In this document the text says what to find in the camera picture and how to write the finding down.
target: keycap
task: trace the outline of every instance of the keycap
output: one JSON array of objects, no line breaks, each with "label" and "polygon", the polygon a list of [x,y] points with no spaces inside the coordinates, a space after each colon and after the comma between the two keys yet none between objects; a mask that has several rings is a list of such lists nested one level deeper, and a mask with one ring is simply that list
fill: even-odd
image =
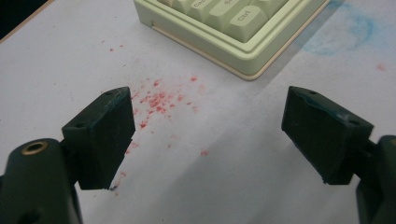
[{"label": "keycap", "polygon": [[252,0],[251,5],[259,7],[268,18],[273,17],[288,0]]},{"label": "keycap", "polygon": [[268,18],[261,9],[247,6],[231,19],[224,34],[246,43],[266,22]]},{"label": "keycap", "polygon": [[134,0],[134,5],[142,23],[253,80],[329,1]]},{"label": "keycap", "polygon": [[191,4],[188,15],[198,21],[204,22],[209,11],[217,2],[216,0],[195,0]]},{"label": "keycap", "polygon": [[220,1],[209,11],[205,23],[218,31],[223,31],[230,19],[247,4],[247,0]]},{"label": "keycap", "polygon": [[175,0],[172,8],[184,14],[191,8],[191,3],[193,0]]}]

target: white surface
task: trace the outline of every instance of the white surface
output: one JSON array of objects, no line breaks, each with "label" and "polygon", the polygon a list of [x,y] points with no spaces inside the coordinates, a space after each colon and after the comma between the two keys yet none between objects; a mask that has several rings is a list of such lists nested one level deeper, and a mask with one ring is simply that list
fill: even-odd
[{"label": "white surface", "polygon": [[[358,178],[323,185],[280,124],[293,85],[373,123],[375,142],[396,134],[395,10],[332,1],[246,82],[141,24],[131,0],[55,1],[0,45],[0,172],[15,147],[62,140],[102,91],[129,86],[140,95],[126,176],[117,192],[78,193],[86,224],[358,223]],[[160,92],[173,98],[150,114],[144,98]]]}]

